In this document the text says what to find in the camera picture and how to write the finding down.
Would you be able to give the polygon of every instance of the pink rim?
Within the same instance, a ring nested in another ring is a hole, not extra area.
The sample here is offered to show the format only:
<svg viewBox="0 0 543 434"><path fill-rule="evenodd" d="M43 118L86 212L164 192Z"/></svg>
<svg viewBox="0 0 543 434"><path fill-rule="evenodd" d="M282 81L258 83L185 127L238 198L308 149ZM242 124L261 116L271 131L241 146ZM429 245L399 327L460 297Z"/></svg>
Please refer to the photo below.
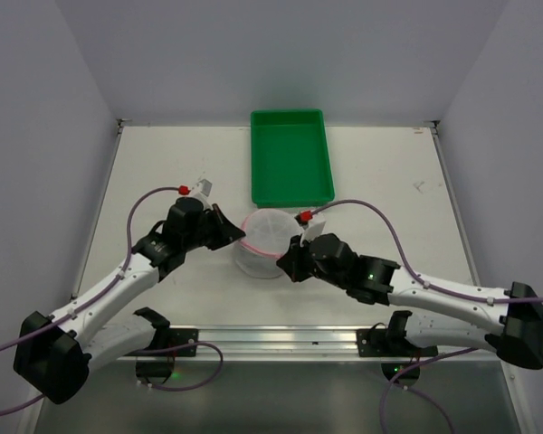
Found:
<svg viewBox="0 0 543 434"><path fill-rule="evenodd" d="M245 217L245 220L243 220L243 223L242 223L242 231L245 231L245 227L247 226L247 222L252 218L252 216L254 216L256 213L261 212L261 211L268 211L268 210L267 209L257 210L257 211L252 212L247 217ZM270 253L268 251L259 250L258 248L253 247L251 244L248 244L245 240L239 240L239 243L242 246L244 246L247 250L250 250L253 253L256 253L258 255L262 255L262 256L264 256L266 258L279 259L282 256L281 254L278 254L278 253Z"/></svg>

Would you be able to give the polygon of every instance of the red connector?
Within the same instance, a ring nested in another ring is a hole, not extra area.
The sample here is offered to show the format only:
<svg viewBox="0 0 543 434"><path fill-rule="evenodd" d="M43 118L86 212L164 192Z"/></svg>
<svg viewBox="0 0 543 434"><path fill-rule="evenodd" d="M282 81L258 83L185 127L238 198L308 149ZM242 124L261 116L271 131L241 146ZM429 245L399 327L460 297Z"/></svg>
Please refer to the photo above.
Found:
<svg viewBox="0 0 543 434"><path fill-rule="evenodd" d="M300 223L307 223L309 222L314 216L312 215L311 211L302 211L300 212Z"/></svg>

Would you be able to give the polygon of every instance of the black mounting bracket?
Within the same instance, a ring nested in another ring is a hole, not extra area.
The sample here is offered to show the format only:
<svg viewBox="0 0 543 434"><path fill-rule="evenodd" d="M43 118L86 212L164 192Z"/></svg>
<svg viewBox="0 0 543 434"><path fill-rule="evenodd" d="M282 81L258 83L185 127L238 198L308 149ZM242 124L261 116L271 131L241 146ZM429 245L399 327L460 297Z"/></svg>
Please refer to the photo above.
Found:
<svg viewBox="0 0 543 434"><path fill-rule="evenodd" d="M505 291L510 298L536 298L529 285L513 282ZM497 356L525 369L543 369L543 304L511 303L500 335L485 335L485 340L497 350Z"/></svg>
<svg viewBox="0 0 543 434"><path fill-rule="evenodd" d="M199 339L199 330L196 328L170 328L169 329L169 346L192 344ZM179 350L176 353L177 357L195 357L197 347L192 346L185 350Z"/></svg>
<svg viewBox="0 0 543 434"><path fill-rule="evenodd" d="M360 328L356 331L356 345L360 357L435 357L438 355L436 346L413 348L408 345L390 344L386 340L385 328Z"/></svg>
<svg viewBox="0 0 543 434"><path fill-rule="evenodd" d="M52 323L38 312L29 315L20 336L36 332ZM84 354L73 332L56 326L16 347L14 370L55 404L69 400L89 376L90 354Z"/></svg>

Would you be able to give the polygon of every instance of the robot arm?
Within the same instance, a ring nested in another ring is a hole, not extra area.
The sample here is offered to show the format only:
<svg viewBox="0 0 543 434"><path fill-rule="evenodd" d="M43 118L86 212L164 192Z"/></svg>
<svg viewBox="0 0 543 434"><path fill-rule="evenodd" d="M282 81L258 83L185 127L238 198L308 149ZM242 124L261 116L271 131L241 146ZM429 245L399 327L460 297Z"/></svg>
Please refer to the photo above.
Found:
<svg viewBox="0 0 543 434"><path fill-rule="evenodd" d="M373 346L402 356L429 346L471 346L493 351L501 360L523 368L543 367L543 305L491 302L536 297L531 287L514 282L510 290L481 288L419 274L426 282L423 286L406 267L358 255L333 233L319 235L322 229L323 223L310 225L303 235L291 239L289 250L278 259L292 281L319 278L360 303L417 307L438 314L396 311L386 330L371 334ZM428 288L430 284L488 301L446 295Z"/></svg>
<svg viewBox="0 0 543 434"><path fill-rule="evenodd" d="M132 248L124 272L119 265L49 316L29 315L20 336L33 337L17 346L14 370L60 404L81 388L91 370L138 349L168 346L168 321L148 308L123 324L106 324L132 299L180 267L189 251L218 250L245 236L216 204L207 202L205 190L209 189L203 183L200 192L178 198L167 218Z"/></svg>

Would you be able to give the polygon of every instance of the cable clip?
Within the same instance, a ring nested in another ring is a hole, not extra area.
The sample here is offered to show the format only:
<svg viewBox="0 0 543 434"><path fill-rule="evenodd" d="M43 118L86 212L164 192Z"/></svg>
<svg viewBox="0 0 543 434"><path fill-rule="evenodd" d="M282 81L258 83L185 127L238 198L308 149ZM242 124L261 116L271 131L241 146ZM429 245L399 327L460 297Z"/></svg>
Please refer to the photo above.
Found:
<svg viewBox="0 0 543 434"><path fill-rule="evenodd" d="M77 318L76 311L75 311L72 307L69 307L69 310L67 310L66 313L67 313L72 319L76 319L76 318Z"/></svg>

